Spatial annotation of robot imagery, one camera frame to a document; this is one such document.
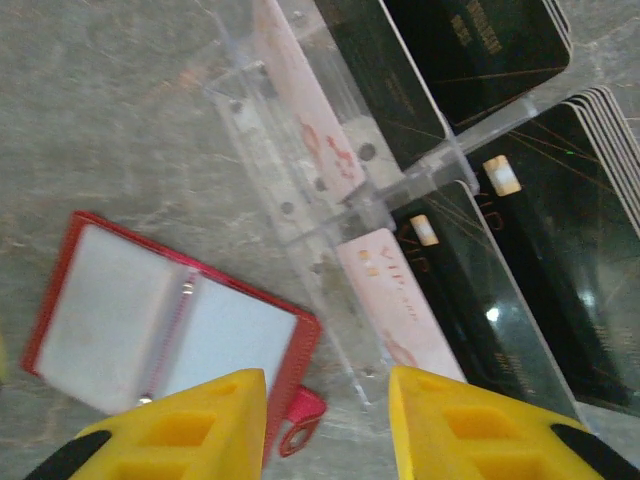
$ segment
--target card holder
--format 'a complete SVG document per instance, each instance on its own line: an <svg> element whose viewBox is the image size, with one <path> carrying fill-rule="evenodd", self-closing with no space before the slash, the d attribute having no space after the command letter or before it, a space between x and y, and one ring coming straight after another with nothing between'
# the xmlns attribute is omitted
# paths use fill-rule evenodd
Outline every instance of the card holder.
<svg viewBox="0 0 640 480"><path fill-rule="evenodd" d="M262 368L268 453L294 400L301 401L300 383L320 334L316 318L298 307L76 212L23 367L107 414ZM326 409L314 395L302 397L305 422ZM292 431L301 427L292 423Z"/></svg>

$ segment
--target pink vip card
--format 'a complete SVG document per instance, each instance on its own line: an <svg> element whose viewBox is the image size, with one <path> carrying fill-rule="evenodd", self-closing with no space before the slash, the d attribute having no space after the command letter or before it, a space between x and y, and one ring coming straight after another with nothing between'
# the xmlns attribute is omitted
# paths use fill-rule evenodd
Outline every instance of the pink vip card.
<svg viewBox="0 0 640 480"><path fill-rule="evenodd" d="M366 180L349 140L277 0L254 0L254 42L327 188L340 202Z"/></svg>
<svg viewBox="0 0 640 480"><path fill-rule="evenodd" d="M391 231L381 228L342 244L338 257L398 364L466 381Z"/></svg>

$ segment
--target gray marble surface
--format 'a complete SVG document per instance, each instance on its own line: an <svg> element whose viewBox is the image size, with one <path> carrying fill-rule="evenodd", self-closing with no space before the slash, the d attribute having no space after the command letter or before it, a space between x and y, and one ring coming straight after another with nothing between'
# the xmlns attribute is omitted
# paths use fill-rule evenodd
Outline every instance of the gray marble surface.
<svg viewBox="0 0 640 480"><path fill-rule="evenodd" d="M595 83L625 91L638 131L637 0L561 0L575 55L540 102ZM0 392L0 478L18 480L100 418L21 372L69 213L109 219L259 287L308 304L202 95L199 58L217 30L210 0L4 0L0 4L0 321L10 377ZM394 478L388 431L373 433L325 343L308 384L330 410L308 448L268 479ZM640 463L636 420L587 408Z"/></svg>

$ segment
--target red card holder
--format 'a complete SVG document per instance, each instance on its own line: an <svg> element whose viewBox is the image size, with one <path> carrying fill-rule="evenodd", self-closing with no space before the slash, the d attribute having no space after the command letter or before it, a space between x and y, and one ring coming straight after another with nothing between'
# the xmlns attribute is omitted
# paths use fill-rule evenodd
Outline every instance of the red card holder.
<svg viewBox="0 0 640 480"><path fill-rule="evenodd" d="M217 284L242 292L295 315L297 321L269 394L264 461L267 461L278 432L285 421L289 421L293 425L284 434L279 448L280 453L284 456L291 455L304 447L326 410L326 404L320 397L301 387L311 356L322 333L318 320L310 313L288 302L89 212L77 211L71 217L70 226L44 297L37 323L23 355L23 368L33 375L41 376L38 371L38 358L42 345L53 321L78 243L83 231L89 226L95 226L115 234L128 242L165 257L171 262L188 266ZM309 432L309 434L304 441L293 444L291 439L297 437L296 434L300 430Z"/></svg>

